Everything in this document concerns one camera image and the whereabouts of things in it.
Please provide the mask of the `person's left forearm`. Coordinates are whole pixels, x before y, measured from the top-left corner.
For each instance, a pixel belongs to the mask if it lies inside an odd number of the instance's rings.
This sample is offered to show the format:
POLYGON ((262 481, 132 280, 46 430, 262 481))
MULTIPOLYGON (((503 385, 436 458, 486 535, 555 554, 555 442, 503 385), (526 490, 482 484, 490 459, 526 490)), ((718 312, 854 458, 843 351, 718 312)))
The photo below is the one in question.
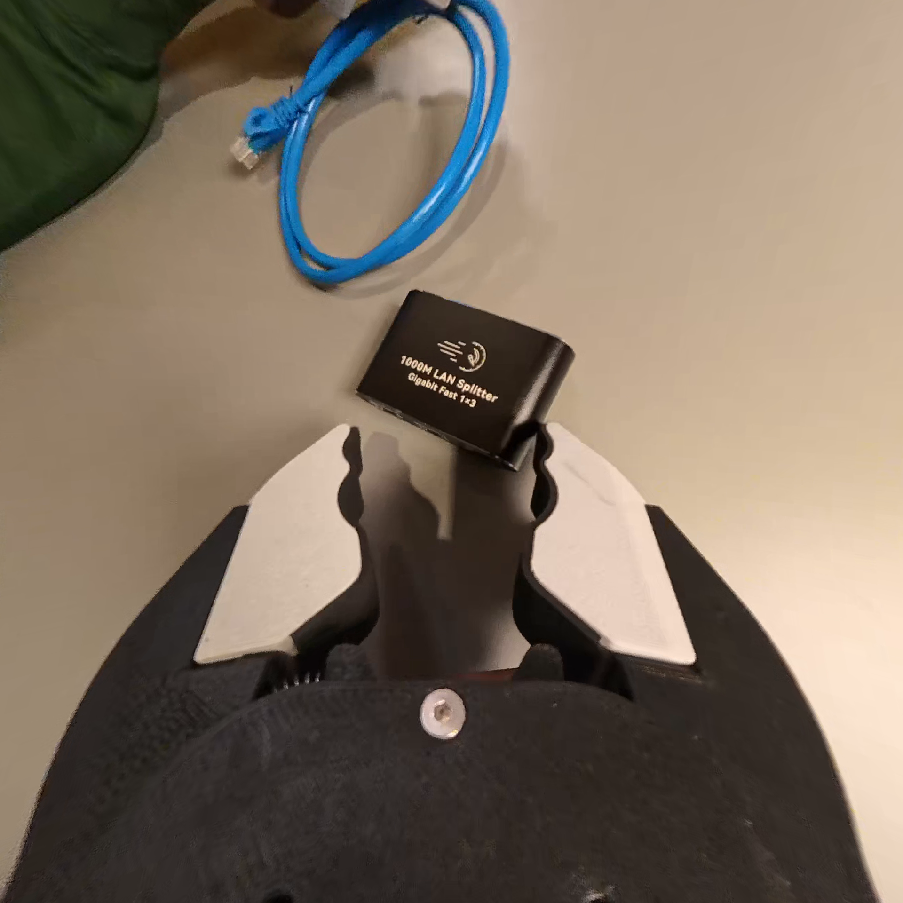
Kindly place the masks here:
POLYGON ((147 135, 164 50, 209 1, 1 3, 1 247, 114 176, 147 135))

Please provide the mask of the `black ethernet port splitter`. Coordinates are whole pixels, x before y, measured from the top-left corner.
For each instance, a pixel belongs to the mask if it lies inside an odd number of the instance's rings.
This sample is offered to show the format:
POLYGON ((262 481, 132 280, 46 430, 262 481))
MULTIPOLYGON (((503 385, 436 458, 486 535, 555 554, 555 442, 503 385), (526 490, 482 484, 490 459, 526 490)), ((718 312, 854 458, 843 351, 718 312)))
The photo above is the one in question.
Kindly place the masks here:
POLYGON ((545 333, 410 291, 356 394, 431 435, 520 470, 575 358, 545 333))

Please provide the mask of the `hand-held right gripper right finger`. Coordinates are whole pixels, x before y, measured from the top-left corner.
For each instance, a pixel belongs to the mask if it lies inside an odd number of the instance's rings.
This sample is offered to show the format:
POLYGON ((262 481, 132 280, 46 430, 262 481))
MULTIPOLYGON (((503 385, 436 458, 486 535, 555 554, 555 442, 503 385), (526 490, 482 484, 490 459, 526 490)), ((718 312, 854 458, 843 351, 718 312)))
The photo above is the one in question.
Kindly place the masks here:
POLYGON ((605 655, 692 667, 696 652, 646 502, 559 423, 536 436, 535 518, 515 578, 515 625, 587 667, 605 655))

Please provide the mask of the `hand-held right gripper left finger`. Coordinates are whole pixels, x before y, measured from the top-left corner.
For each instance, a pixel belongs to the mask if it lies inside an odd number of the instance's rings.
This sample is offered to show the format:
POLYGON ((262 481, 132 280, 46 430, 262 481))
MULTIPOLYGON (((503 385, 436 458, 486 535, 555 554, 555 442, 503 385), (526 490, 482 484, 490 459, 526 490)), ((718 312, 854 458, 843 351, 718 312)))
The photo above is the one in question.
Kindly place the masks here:
POLYGON ((251 499, 194 652, 197 665, 285 653, 317 667, 360 643, 379 617, 360 525, 359 430, 340 424, 271 476, 251 499))

